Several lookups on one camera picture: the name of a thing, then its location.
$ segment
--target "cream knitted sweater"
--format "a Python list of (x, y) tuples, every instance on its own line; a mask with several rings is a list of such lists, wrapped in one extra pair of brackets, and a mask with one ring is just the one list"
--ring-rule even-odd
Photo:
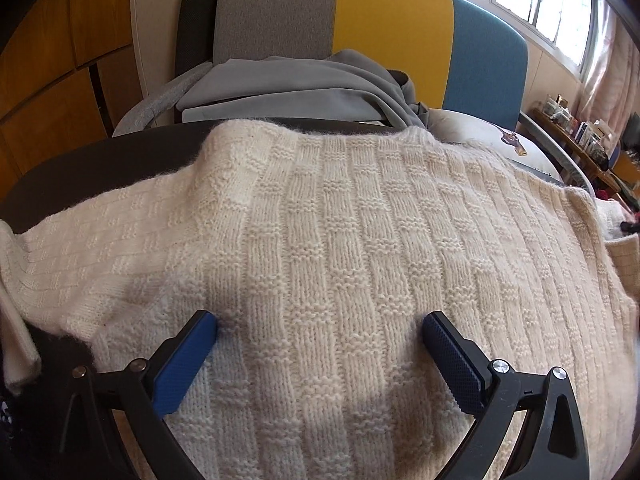
[(208, 479), (434, 478), (471, 420), (418, 336), (432, 310), (517, 370), (567, 369), (593, 480), (630, 445), (637, 305), (593, 203), (478, 146), (230, 121), (193, 165), (0, 243), (4, 310), (90, 342), (101, 370), (218, 316), (167, 417)]

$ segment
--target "gray sofa armrest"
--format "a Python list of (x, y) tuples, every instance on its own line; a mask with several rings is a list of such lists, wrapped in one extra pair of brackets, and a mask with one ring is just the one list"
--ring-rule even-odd
[(593, 186), (586, 175), (578, 167), (575, 161), (563, 150), (552, 137), (533, 120), (526, 113), (520, 112), (518, 118), (520, 124), (522, 124), (535, 141), (545, 150), (547, 150), (558, 163), (569, 172), (571, 178), (574, 179), (578, 186), (585, 189), (591, 198), (596, 197), (596, 193), (593, 190)]
[(156, 92), (149, 95), (121, 118), (113, 132), (113, 137), (144, 130), (146, 126), (164, 111), (172, 108), (180, 98), (187, 93), (213, 67), (213, 63), (206, 61), (191, 70), (162, 85)]

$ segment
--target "white pillow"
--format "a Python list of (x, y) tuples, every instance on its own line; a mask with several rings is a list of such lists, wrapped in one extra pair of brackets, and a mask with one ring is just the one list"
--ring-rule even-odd
[(428, 129), (442, 142), (482, 142), (502, 156), (562, 182), (558, 170), (533, 142), (485, 120), (450, 110), (430, 108)]

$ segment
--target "gray blanket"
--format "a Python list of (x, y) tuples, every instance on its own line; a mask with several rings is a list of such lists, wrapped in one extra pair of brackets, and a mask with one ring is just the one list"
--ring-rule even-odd
[(213, 67), (177, 103), (184, 122), (296, 117), (427, 124), (427, 108), (403, 72), (355, 50), (327, 59), (230, 59)]

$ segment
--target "curtain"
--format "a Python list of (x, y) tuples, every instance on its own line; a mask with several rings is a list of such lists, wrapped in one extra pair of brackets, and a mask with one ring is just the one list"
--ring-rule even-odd
[(620, 138), (640, 86), (640, 52), (614, 10), (598, 0), (596, 47), (578, 102), (583, 121), (604, 120)]

